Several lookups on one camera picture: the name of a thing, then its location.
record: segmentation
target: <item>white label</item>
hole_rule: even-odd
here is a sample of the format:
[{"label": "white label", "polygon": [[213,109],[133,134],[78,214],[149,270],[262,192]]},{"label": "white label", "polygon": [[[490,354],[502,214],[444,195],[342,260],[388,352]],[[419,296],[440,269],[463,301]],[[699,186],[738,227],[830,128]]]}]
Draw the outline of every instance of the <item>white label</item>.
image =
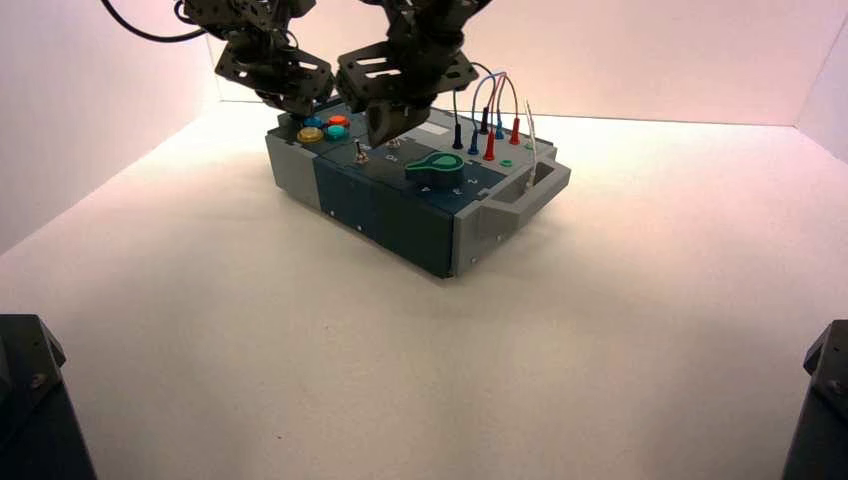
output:
[{"label": "white label", "polygon": [[424,122],[421,125],[418,125],[418,128],[424,130],[425,132],[430,132],[433,135],[444,135],[450,131],[449,129],[441,125],[436,125],[435,123],[430,122]]}]

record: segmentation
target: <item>white table surface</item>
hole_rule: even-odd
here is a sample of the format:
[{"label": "white table surface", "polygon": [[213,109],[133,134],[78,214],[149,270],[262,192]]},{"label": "white table surface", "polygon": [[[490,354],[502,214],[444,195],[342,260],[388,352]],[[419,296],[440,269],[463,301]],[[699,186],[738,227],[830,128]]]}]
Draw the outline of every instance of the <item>white table surface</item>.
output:
[{"label": "white table surface", "polygon": [[848,164],[538,119],[571,185],[439,281],[277,189],[275,115],[216,107],[0,257],[101,478],[777,478],[848,316]]}]

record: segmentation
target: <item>screw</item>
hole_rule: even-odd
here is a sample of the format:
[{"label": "screw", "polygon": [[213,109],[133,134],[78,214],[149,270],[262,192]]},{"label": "screw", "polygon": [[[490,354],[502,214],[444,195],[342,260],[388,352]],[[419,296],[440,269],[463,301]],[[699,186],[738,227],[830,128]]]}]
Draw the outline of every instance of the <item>screw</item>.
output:
[{"label": "screw", "polygon": [[848,395],[848,390],[845,389],[845,385],[842,385],[842,382],[839,380],[831,380],[827,382],[827,387],[837,397],[844,397],[845,395]]},{"label": "screw", "polygon": [[36,373],[29,381],[29,389],[38,390],[39,388],[41,388],[42,385],[44,385],[45,382],[47,382],[47,375],[43,373]]}]

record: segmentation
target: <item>white wall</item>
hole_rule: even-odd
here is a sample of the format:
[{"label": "white wall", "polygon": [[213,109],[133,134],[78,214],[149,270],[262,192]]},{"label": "white wall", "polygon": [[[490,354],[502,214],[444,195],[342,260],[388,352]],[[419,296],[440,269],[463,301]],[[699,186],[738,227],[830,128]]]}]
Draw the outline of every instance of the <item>white wall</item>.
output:
[{"label": "white wall", "polygon": [[848,16],[810,92],[798,128],[848,162]]},{"label": "white wall", "polygon": [[[848,0],[495,0],[469,23],[465,52],[509,67],[539,113],[792,125],[846,11]],[[386,20],[322,0],[292,30],[335,63],[382,40]]]},{"label": "white wall", "polygon": [[[115,0],[175,33],[171,2]],[[0,253],[151,150],[218,98],[206,42],[160,45],[96,0],[0,3]]]}]

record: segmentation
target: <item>red button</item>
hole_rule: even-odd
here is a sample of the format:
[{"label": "red button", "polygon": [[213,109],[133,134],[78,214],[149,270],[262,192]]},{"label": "red button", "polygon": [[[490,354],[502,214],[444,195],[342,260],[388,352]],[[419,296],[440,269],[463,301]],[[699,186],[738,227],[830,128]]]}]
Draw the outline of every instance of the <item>red button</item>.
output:
[{"label": "red button", "polygon": [[345,128],[350,126],[350,120],[347,119],[344,115],[333,115],[330,117],[330,120],[327,122],[327,125],[341,125]]}]

